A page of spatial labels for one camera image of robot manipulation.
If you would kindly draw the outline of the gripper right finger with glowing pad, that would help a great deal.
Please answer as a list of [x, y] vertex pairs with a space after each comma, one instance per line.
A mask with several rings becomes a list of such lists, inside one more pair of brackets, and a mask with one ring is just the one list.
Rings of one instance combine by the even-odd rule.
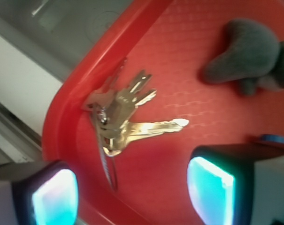
[[284, 225], [284, 144], [198, 146], [187, 187], [206, 225]]

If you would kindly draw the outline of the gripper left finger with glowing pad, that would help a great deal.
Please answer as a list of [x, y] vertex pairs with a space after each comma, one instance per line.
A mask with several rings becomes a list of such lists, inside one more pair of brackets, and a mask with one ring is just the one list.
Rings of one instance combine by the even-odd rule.
[[79, 193], [62, 161], [0, 164], [0, 225], [73, 225]]

